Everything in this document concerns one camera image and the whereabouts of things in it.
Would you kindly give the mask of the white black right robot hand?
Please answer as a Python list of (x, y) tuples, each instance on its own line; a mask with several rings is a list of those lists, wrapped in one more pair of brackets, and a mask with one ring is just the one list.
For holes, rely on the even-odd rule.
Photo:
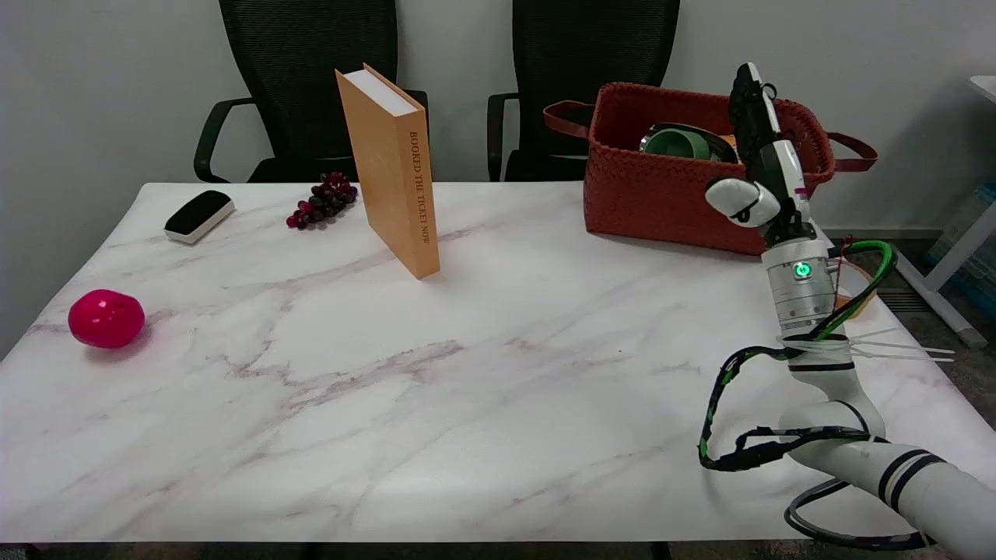
[(728, 114), (745, 176), (713, 180), (705, 194), (712, 209), (757, 230), (768, 248), (815, 238), (801, 162), (778, 121), (776, 93), (750, 61), (737, 68)]

